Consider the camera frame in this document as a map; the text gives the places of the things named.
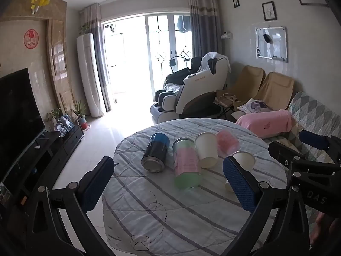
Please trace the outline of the right hand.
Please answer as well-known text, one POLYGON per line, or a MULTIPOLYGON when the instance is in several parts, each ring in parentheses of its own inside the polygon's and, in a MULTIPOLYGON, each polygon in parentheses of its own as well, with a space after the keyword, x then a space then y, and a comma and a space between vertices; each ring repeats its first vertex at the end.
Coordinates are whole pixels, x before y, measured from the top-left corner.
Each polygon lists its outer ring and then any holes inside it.
POLYGON ((316 241, 320 239, 321 234, 333 238, 340 237, 340 218, 332 220, 332 217, 330 215, 319 211, 315 223, 316 225, 314 226, 313 231, 310 234, 311 246, 313 246, 314 243, 316 243, 316 241))

